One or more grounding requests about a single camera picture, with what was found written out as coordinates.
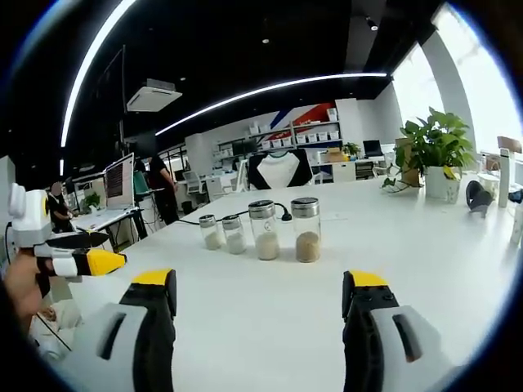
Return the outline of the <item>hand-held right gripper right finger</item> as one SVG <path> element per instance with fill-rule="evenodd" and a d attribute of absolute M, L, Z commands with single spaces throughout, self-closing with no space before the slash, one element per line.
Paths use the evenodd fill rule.
<path fill-rule="evenodd" d="M 342 319 L 345 391 L 443 391 L 461 370 L 439 332 L 376 274 L 343 274 Z"/>

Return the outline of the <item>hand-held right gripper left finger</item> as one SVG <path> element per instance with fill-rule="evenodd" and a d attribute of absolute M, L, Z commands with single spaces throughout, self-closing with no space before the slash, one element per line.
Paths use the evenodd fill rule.
<path fill-rule="evenodd" d="M 80 391 L 173 391 L 177 274 L 145 272 L 74 335 L 60 374 Z"/>

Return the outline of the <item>person's left hand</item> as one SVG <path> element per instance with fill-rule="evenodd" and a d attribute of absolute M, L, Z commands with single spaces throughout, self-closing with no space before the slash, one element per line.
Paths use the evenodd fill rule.
<path fill-rule="evenodd" d="M 46 307 L 37 282 L 39 273 L 37 257 L 29 249 L 20 249 L 3 280 L 24 333 L 29 332 L 33 316 Z"/>

